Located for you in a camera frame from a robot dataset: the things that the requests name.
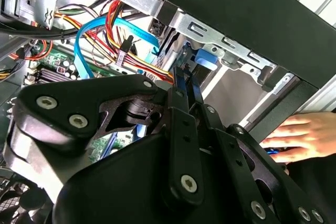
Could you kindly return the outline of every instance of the cable connector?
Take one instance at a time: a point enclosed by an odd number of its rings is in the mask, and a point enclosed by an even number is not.
[[[117,62],[115,63],[117,66],[122,67],[124,65],[125,56],[131,50],[133,39],[134,37],[130,35],[128,39],[124,40],[124,42],[121,44],[120,50],[118,53]]]

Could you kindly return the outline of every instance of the cable tie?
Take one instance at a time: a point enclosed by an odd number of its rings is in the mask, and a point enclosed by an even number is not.
[[[65,39],[64,39],[64,30],[61,30],[61,43],[64,44],[65,43]]]

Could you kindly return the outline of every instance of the green circuit board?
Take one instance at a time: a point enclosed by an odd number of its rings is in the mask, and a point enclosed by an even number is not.
[[[67,70],[67,66],[64,66],[62,64],[65,61],[69,62],[69,65],[72,65],[74,62],[74,57],[72,55],[65,54],[57,49],[52,49],[50,54],[46,58],[41,59],[39,62],[55,70],[57,70],[59,67],[65,68],[65,70]],[[93,64],[88,65],[96,77],[115,76],[106,69],[97,67]]]
[[[101,154],[103,153],[106,145],[110,140],[110,136],[111,135],[106,135],[102,138],[93,140],[91,142],[88,148],[88,152],[89,152],[89,159],[92,163],[95,163],[100,159]]]

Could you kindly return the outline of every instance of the fan grille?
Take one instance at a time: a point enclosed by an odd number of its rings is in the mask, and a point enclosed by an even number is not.
[[[29,189],[28,186],[26,185],[21,185],[21,190],[22,191],[26,191]],[[0,205],[0,212],[7,209],[8,207],[12,207],[12,206],[15,206],[15,205],[18,205],[19,204],[19,200],[20,200],[20,197],[16,197],[16,198],[12,198],[12,199],[9,199],[9,200],[6,200],[5,202],[3,202],[1,205]],[[15,221],[17,220],[17,218],[13,219],[11,221],[11,224],[15,224]]]

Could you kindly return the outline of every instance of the orange wire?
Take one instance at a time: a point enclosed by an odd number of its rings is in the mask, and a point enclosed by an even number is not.
[[[43,59],[43,58],[47,57],[48,54],[50,54],[50,52],[52,50],[53,42],[52,41],[50,42],[50,47],[49,47],[47,52],[45,52],[46,49],[47,49],[47,42],[45,40],[42,40],[42,43],[43,43],[43,50],[40,53],[38,53],[37,55],[35,55],[33,57],[25,57],[24,59],[35,61],[35,60],[40,60],[40,59]],[[16,59],[19,58],[19,56],[17,54],[10,54],[9,57],[13,60],[16,60]]]

